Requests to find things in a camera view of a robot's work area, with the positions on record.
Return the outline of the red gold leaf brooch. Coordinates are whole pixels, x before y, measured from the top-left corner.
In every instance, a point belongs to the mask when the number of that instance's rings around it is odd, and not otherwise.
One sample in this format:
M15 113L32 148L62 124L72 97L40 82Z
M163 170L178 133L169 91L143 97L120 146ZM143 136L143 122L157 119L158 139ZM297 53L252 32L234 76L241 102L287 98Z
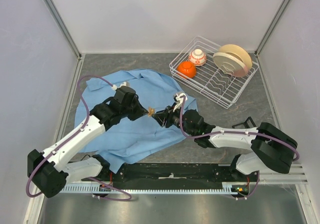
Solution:
M154 108L152 108L152 107L149 107L148 108L148 116L149 117L152 117L152 115L154 114L156 112L156 110L154 109Z

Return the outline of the light blue button shirt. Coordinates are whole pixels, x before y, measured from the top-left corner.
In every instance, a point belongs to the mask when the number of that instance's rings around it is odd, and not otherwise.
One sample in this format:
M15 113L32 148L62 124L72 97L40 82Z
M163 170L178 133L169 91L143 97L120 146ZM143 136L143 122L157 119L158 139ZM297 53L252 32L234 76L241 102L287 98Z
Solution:
M86 105L93 109L95 105L114 96L115 91L108 82L119 86L125 81L136 91L144 108L152 107L156 111L171 106L174 103L173 96L182 90L170 76L150 69L121 70L104 76L103 80L92 78L86 82L87 87L82 94L84 101L76 109L75 126L85 119ZM119 124L90 141L80 152L96 152L109 162L110 170L116 173L123 163L136 163L184 139L179 128L161 127L151 117L143 116L135 121L123 118Z

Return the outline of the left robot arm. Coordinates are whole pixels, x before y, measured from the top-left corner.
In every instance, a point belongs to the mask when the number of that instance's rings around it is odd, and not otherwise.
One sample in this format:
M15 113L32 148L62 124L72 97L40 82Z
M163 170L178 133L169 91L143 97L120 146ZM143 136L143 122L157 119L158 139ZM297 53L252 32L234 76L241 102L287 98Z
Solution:
M34 183L41 193L51 198L68 183L93 177L99 181L106 180L110 175L110 164L101 155L93 155L78 162L70 160L122 118L134 121L147 113L132 88L118 88L113 97L88 110L86 118L60 141L41 152L32 150L28 154L27 184Z

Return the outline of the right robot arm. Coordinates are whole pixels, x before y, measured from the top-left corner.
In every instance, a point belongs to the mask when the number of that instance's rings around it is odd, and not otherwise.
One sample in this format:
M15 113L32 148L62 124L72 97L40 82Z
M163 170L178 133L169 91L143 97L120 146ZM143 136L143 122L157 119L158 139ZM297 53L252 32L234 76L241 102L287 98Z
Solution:
M247 150L248 154L236 155L230 165L229 175L235 181L263 170L287 174L292 162L300 157L297 142L267 122L259 127L226 129L206 123L196 110L183 113L182 109L170 106L152 117L161 127L176 126L186 138L203 148Z

